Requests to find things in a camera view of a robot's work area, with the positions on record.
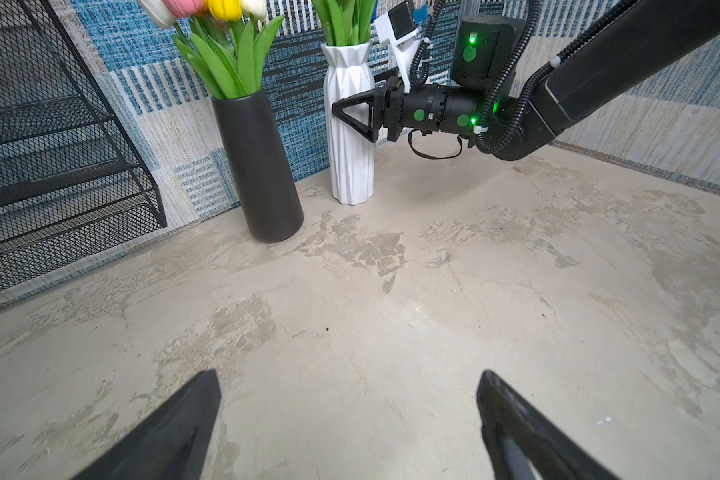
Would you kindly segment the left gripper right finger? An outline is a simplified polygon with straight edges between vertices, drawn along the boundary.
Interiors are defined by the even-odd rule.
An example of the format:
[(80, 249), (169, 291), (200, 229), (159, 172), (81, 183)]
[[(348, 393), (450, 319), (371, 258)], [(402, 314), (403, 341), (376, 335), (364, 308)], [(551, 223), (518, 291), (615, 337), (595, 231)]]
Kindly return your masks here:
[(617, 478), (496, 372), (482, 373), (476, 402), (496, 479)]

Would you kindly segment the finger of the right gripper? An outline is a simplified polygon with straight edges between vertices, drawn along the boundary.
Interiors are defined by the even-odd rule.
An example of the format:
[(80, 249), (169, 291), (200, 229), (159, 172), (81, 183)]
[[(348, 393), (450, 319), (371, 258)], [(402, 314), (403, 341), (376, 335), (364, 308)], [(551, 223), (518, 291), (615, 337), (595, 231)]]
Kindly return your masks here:
[(332, 104), (332, 115), (371, 143), (377, 141), (375, 90), (361, 92)]

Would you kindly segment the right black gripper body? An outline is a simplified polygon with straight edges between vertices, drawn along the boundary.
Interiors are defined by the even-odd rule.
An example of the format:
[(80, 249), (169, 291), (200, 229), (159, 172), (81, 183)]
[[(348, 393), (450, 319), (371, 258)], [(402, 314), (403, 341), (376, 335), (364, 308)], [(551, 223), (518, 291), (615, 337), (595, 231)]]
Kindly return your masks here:
[(402, 130), (402, 105), (406, 95), (403, 80), (398, 76), (377, 85), (371, 102), (371, 142), (376, 143), (382, 128), (387, 131), (386, 139), (395, 142)]

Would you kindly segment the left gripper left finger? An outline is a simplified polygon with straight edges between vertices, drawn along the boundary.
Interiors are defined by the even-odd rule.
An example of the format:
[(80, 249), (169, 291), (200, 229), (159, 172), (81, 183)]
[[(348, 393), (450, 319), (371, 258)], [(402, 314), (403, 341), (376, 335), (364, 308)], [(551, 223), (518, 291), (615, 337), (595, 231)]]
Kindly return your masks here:
[(221, 403), (217, 372), (194, 375), (77, 479), (199, 479)]

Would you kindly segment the white tulip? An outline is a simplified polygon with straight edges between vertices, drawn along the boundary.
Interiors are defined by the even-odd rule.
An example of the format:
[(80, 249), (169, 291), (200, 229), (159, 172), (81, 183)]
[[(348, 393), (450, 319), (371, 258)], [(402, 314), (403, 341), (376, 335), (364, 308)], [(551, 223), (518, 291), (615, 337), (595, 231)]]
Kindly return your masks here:
[(266, 0), (241, 0), (241, 8), (245, 15), (262, 22), (267, 20)]

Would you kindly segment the black cylindrical vase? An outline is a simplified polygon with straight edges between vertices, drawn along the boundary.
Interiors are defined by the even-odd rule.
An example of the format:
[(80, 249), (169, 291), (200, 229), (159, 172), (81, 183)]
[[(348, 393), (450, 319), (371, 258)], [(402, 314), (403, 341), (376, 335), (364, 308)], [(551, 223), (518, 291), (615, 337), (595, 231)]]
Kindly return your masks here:
[(265, 92), (214, 98), (212, 106), (251, 235), (265, 243), (292, 237), (304, 214)]

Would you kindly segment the pink tulip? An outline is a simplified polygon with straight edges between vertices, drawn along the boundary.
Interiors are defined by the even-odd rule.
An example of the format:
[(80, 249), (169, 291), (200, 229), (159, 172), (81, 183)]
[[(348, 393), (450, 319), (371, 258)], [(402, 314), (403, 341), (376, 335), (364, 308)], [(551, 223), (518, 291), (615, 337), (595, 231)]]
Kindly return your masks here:
[(187, 18), (206, 9), (204, 0), (164, 0), (163, 3), (176, 18)]

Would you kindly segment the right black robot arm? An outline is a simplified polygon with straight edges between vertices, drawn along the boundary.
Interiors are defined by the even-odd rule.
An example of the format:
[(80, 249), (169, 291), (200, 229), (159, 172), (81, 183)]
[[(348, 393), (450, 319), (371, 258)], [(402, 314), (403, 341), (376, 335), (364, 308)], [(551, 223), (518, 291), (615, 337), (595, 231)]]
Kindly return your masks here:
[(410, 3), (376, 20), (378, 37), (412, 47), (376, 86), (335, 101), (332, 116), (368, 141), (380, 132), (453, 134), (461, 148), (516, 161), (640, 81), (720, 34), (720, 1), (621, 1), (534, 71), (520, 93), (511, 84), (541, 18), (475, 15), (457, 27), (451, 84), (428, 81), (432, 37), (443, 3), (418, 34)]

